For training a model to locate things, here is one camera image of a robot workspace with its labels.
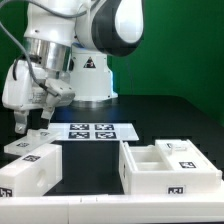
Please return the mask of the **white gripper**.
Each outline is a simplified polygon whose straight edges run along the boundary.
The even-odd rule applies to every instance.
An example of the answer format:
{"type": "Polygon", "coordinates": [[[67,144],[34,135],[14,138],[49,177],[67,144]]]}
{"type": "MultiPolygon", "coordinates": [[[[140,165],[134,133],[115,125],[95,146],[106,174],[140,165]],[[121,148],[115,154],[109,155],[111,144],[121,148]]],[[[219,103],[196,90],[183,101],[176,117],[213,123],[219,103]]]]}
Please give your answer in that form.
{"type": "Polygon", "coordinates": [[[55,109],[46,105],[48,93],[56,95],[46,86],[48,78],[55,78],[52,72],[34,66],[37,80],[30,75],[28,64],[19,60],[9,68],[4,85],[2,102],[6,108],[14,110],[15,132],[24,134],[28,124],[28,110],[44,108],[41,114],[41,127],[47,129],[55,109]]]}

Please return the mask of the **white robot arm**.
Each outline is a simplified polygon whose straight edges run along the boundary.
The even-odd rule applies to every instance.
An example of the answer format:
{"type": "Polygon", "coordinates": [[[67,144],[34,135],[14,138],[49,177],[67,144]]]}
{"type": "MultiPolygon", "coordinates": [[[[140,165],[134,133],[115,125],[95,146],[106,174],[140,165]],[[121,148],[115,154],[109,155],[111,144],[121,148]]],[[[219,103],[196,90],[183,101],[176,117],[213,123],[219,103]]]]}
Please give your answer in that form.
{"type": "Polygon", "coordinates": [[[46,128],[57,107],[117,97],[107,57],[139,46],[144,0],[1,0],[0,9],[16,1],[28,4],[28,24],[2,102],[14,111],[17,133],[26,132],[32,110],[42,111],[46,128]]]}

